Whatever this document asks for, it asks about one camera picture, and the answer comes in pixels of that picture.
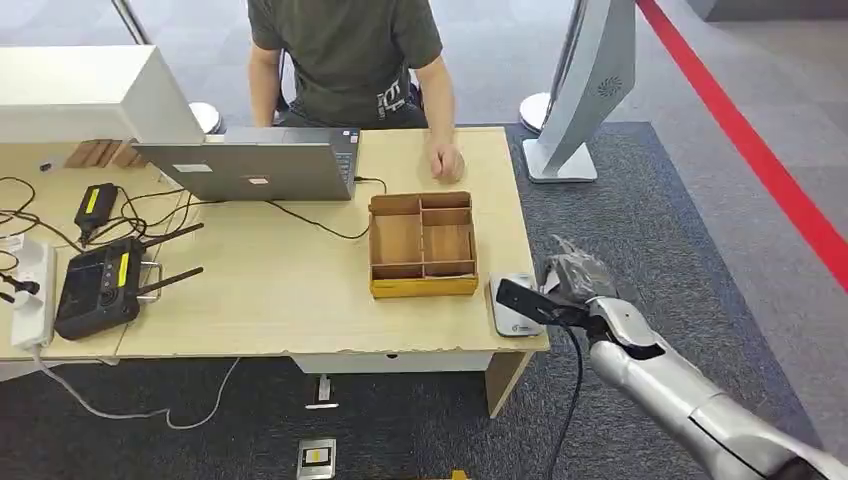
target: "wooden desk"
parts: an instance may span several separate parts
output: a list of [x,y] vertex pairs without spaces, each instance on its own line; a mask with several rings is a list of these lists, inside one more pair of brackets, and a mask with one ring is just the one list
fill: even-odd
[[[305,370],[326,373],[470,365],[486,370],[496,415],[533,352],[549,348],[547,336],[502,338],[492,321],[489,273],[533,271],[509,149],[502,128],[460,130],[466,177],[443,186],[424,161],[425,136],[363,132],[357,174],[382,178],[390,193],[471,192],[481,278],[475,295],[375,301],[367,236],[339,239],[262,203],[197,207],[192,215],[206,227],[163,245],[158,260],[170,274],[206,271],[148,306],[127,328],[117,356],[292,356]],[[353,202],[286,206],[356,234],[379,193],[379,184],[358,184]]]
[[[71,144],[0,144],[0,176],[13,176],[30,182],[35,187],[36,199],[26,211],[35,213],[41,217],[42,221],[56,227],[71,240],[79,237],[79,228],[74,225],[74,216],[89,185],[112,182],[121,185],[133,196],[173,189],[158,181],[159,173],[152,167],[142,170],[116,168],[56,168],[48,172],[39,170],[39,166],[45,162],[56,161],[61,164],[62,160],[75,148],[76,145]],[[136,208],[143,218],[158,219],[174,208],[178,196],[139,200]],[[0,183],[0,208],[18,208],[28,197],[29,190],[25,186],[9,181]],[[119,194],[116,205],[120,206],[122,203],[123,196]],[[19,220],[0,225],[0,237],[28,225],[29,222]],[[167,225],[153,229],[151,232],[161,233],[165,228]],[[116,228],[113,233],[104,236],[103,240],[115,238],[126,231],[123,228]],[[57,247],[55,287],[58,299],[68,261],[76,254],[76,251],[44,228],[35,228],[28,235]],[[5,261],[6,258],[0,258],[0,262]],[[9,344],[11,319],[11,307],[6,303],[0,303],[0,360],[29,359],[31,357],[28,353],[14,349]],[[111,357],[118,348],[124,329],[124,326],[117,327],[77,342],[70,342],[56,335],[50,347],[44,350],[43,356],[49,359]]]

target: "desk leg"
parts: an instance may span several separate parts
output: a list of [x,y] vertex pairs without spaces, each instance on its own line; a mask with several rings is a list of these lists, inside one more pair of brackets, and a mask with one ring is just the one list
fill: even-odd
[[489,418],[495,418],[506,404],[509,395],[533,358],[533,352],[495,353],[486,369],[486,399]]

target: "man's arm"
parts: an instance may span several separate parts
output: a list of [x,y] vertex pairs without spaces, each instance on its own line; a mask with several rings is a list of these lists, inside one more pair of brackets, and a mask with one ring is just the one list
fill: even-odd
[[424,113],[430,126],[430,170],[433,176],[459,181],[465,161],[454,144],[455,100],[450,74],[441,55],[415,70],[424,96]]
[[263,50],[251,44],[247,77],[250,83],[250,107],[257,127],[274,123],[274,110],[280,95],[281,50]]

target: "man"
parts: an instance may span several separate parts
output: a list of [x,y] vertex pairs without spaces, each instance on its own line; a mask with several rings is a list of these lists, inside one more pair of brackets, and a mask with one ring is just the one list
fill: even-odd
[[[297,100],[283,126],[366,129],[429,126],[433,177],[464,172],[454,143],[454,95],[427,0],[248,0],[248,65],[256,126],[268,127],[280,91],[280,57],[291,56]],[[424,112],[410,99],[409,68]]]

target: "gray carpet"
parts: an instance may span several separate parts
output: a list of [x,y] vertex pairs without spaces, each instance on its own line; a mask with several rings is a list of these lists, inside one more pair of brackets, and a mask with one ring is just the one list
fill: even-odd
[[[757,330],[677,172],[648,124],[604,125],[591,142],[600,179],[531,185],[523,131],[510,127],[534,258],[550,234],[610,265],[624,296],[719,385],[757,414],[819,444]],[[342,407],[307,412],[305,377],[286,359],[245,360],[218,415],[189,432],[161,421],[93,418],[41,375],[0,384],[4,479],[293,478],[298,440],[339,440],[340,479],[539,478],[575,378],[574,352],[552,332],[503,414],[486,416],[479,373],[336,378]],[[58,370],[104,409],[176,407],[189,422],[214,402],[228,360],[127,361]],[[589,371],[556,478],[701,478],[681,448]]]

